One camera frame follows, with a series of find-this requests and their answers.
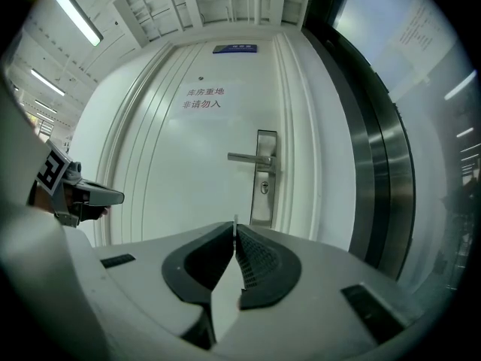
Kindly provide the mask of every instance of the door frame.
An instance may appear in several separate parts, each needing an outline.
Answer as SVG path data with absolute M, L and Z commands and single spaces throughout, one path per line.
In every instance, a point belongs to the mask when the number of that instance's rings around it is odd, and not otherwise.
M 289 36 L 303 36 L 292 26 L 252 26 L 221 23 L 187 33 L 165 36 L 159 41 L 159 51 L 137 76 L 119 104 L 104 141 L 96 180 L 112 187 L 119 153 L 143 93 L 156 73 L 177 48 L 206 41 L 256 40 L 272 41 L 277 79 L 280 88 L 280 180 L 273 229 L 297 236 L 316 239 L 319 228 L 321 185 L 319 130 L 314 116 L 313 99 L 298 57 Z M 293 223 L 292 215 L 299 215 Z M 110 245 L 111 215 L 94 222 L 95 244 Z

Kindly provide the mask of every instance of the ceiling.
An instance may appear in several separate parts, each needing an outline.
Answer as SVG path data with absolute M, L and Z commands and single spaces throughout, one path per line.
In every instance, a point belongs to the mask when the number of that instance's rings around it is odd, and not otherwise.
M 26 111 L 74 129 L 99 82 L 129 54 L 159 37 L 210 23 L 301 26 L 308 0 L 75 0 L 104 39 L 92 46 L 56 0 L 38 0 L 24 23 L 20 45 L 8 69 Z M 66 92 L 60 96 L 33 77 L 35 69 Z M 35 100 L 57 110 L 53 114 Z

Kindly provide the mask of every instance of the black slot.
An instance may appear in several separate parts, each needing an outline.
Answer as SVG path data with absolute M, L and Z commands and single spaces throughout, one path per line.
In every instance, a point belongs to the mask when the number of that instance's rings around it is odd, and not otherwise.
M 378 344 L 403 331 L 403 326 L 362 285 L 341 292 Z
M 130 254 L 122 254 L 121 256 L 113 256 L 100 260 L 105 268 L 113 268 L 114 266 L 123 265 L 131 261 L 135 261 L 135 258 Z

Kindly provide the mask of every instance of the fluorescent light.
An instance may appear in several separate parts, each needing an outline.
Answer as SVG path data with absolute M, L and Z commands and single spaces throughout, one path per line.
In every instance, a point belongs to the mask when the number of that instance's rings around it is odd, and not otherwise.
M 460 138 L 460 137 L 463 136 L 463 135 L 469 134 L 469 133 L 470 133 L 471 131 L 473 131 L 473 130 L 474 130 L 474 128 L 471 127 L 470 129 L 467 129 L 466 131 L 463 131 L 461 134 L 457 134 L 457 135 L 456 135 L 456 138 Z
M 52 108 L 46 106 L 44 103 L 39 102 L 38 100 L 35 100 L 35 103 L 37 103 L 38 105 L 41 105 L 43 108 L 46 108 L 48 111 L 52 111 L 54 114 L 57 113 L 57 111 L 55 111 L 55 110 L 53 110 Z
M 37 115 L 38 115 L 39 117 L 43 117 L 44 119 L 48 120 L 49 122 L 52 122 L 52 123 L 55 122 L 55 120 L 50 119 L 49 117 L 46 117 L 46 116 L 40 114 L 39 112 L 37 112 Z
M 446 96 L 444 96 L 444 100 L 450 100 L 454 95 L 456 95 L 459 91 L 465 88 L 475 77 L 476 77 L 476 70 L 471 72 L 466 79 L 464 79 L 460 84 L 454 87 L 451 91 L 449 91 Z
M 476 156 L 478 156 L 479 154 L 477 153 L 476 155 L 471 155 L 469 156 L 468 158 L 464 158 L 464 159 L 461 159 L 461 161 L 463 160 L 468 160 L 468 159 L 471 159 L 471 158 L 475 158 Z
M 75 7 L 71 0 L 57 0 L 57 2 L 93 46 L 100 43 L 101 36 L 95 33 L 83 15 L 79 13 L 80 8 Z
M 481 143 L 475 144 L 474 146 L 471 146 L 471 147 L 469 147 L 469 148 L 465 148 L 464 150 L 461 150 L 460 152 L 463 153 L 463 152 L 465 152 L 465 151 L 470 150 L 471 148 L 476 148 L 476 147 L 478 147 L 478 146 L 481 146 Z
M 51 82 L 49 82 L 47 79 L 45 79 L 45 77 L 43 77 L 42 75 L 40 75 L 38 72 L 36 72 L 36 70 L 32 69 L 30 71 L 32 73 L 33 76 L 35 76 L 37 79 L 39 79 L 39 81 L 41 81 L 43 84 L 47 85 L 48 87 L 50 87 L 51 89 L 53 89 L 56 93 L 58 93 L 59 95 L 61 96 L 64 96 L 65 95 L 65 92 L 62 91 L 60 88 L 58 88 L 57 86 L 54 86 L 53 84 L 51 84 Z

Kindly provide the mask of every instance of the poster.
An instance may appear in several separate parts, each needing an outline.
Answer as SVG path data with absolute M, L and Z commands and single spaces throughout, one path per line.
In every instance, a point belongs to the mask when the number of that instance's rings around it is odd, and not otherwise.
M 456 33 L 432 0 L 414 0 L 389 42 L 423 79 L 456 42 Z
M 174 97 L 170 118 L 226 118 L 241 105 L 241 83 L 183 83 Z

